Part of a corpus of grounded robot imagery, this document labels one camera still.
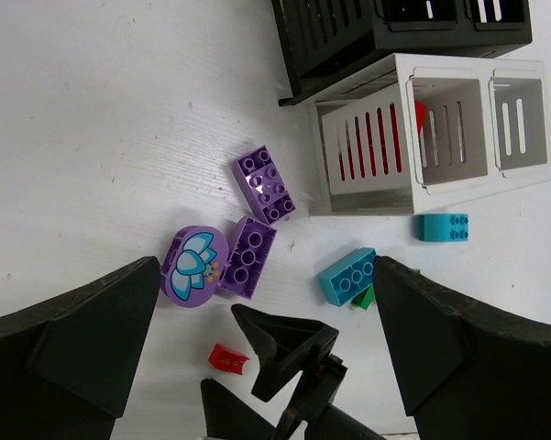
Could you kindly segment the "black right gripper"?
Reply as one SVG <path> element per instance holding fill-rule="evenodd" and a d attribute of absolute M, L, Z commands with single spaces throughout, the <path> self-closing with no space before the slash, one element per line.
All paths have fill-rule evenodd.
<path fill-rule="evenodd" d="M 331 355 L 339 331 L 320 321 L 231 307 L 259 359 L 251 393 L 270 401 L 303 372 L 280 420 L 272 425 L 215 379 L 201 381 L 208 439 L 290 439 L 307 423 L 305 439 L 380 439 L 381 435 L 332 404 L 347 368 Z"/>

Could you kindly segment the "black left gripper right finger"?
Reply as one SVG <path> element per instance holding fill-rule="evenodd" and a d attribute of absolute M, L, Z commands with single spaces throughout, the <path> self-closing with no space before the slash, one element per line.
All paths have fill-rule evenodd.
<path fill-rule="evenodd" d="M 404 410 L 423 439 L 551 439 L 551 324 L 389 257 L 373 286 Z"/>

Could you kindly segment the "red lego block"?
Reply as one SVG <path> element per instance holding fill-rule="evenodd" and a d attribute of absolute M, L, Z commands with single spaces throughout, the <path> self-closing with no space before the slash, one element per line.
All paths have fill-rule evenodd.
<path fill-rule="evenodd" d="M 336 117 L 332 157 L 339 181 L 356 188 L 397 183 L 405 171 L 405 141 L 400 134 L 398 105 L 356 103 Z"/>

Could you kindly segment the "small red lego piece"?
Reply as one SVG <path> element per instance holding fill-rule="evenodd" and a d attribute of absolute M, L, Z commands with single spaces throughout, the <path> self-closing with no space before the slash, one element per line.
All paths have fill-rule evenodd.
<path fill-rule="evenodd" d="M 222 344 L 215 344 L 208 361 L 217 370 L 242 376 L 249 357 Z"/>

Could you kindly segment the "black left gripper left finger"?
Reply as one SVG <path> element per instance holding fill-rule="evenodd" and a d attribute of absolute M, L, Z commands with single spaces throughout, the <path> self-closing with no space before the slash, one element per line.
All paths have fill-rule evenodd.
<path fill-rule="evenodd" d="M 110 438 L 159 288 L 159 261 L 144 257 L 0 317 L 0 439 Z"/>

